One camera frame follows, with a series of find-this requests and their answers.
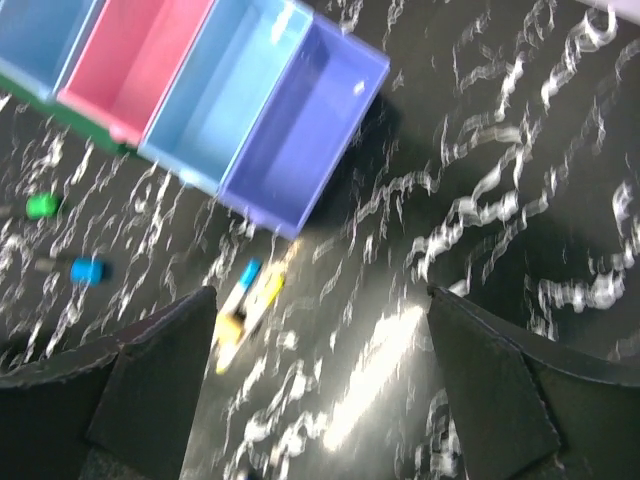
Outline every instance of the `pink bin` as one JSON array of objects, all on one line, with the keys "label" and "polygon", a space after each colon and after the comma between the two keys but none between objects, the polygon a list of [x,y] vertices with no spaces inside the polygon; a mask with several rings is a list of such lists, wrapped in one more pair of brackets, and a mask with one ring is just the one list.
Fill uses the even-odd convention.
[{"label": "pink bin", "polygon": [[107,0],[58,101],[137,146],[214,0]]}]

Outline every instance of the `green base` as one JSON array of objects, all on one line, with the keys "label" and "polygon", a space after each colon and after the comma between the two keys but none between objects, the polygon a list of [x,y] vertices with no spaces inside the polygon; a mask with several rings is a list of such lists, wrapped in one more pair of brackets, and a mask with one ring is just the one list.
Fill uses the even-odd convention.
[{"label": "green base", "polygon": [[75,132],[85,138],[90,138],[98,147],[107,150],[109,153],[135,153],[133,148],[114,143],[108,130],[96,125],[86,117],[60,104],[43,104],[35,96],[8,78],[0,76],[0,89],[6,90],[23,102],[29,103],[40,113],[46,116],[53,116],[59,123],[70,126]]}]

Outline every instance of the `blue bin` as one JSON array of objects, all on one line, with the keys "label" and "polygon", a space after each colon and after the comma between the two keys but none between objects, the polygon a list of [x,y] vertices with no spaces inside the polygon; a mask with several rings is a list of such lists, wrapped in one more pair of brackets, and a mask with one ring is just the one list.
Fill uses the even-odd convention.
[{"label": "blue bin", "polygon": [[42,102],[53,102],[69,79],[104,1],[0,1],[0,74]]},{"label": "blue bin", "polygon": [[312,20],[290,0],[216,0],[139,153],[215,195]]},{"label": "blue bin", "polygon": [[388,73],[388,57],[316,16],[229,173],[222,202],[294,239]]}]

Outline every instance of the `black floor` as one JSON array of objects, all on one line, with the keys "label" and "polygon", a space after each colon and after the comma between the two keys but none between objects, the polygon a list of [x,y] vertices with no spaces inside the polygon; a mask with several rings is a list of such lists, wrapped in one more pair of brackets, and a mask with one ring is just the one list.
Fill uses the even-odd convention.
[{"label": "black floor", "polygon": [[[2,365],[201,284],[225,298],[258,256],[287,285],[228,374],[207,375],[184,479],[232,478],[274,449],[275,478],[463,476],[426,281],[599,357],[640,352],[640,28],[573,0],[314,6],[391,73],[293,243],[8,99],[0,192],[53,188],[68,209],[0,228]],[[41,253],[100,255],[111,279],[72,287],[33,270]]]}]

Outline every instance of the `plastic storage bin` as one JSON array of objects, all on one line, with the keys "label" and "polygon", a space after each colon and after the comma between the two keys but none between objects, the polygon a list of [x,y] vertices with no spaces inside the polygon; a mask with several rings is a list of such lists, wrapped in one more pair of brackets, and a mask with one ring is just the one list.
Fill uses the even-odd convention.
[{"label": "plastic storage bin", "polygon": [[223,185],[222,202],[294,239],[388,73],[386,56],[316,16]]},{"label": "plastic storage bin", "polygon": [[103,5],[104,0],[1,0],[0,73],[51,103]]},{"label": "plastic storage bin", "polygon": [[216,0],[139,153],[215,195],[312,21],[289,0]]},{"label": "plastic storage bin", "polygon": [[60,103],[138,145],[212,4],[107,0]]}]

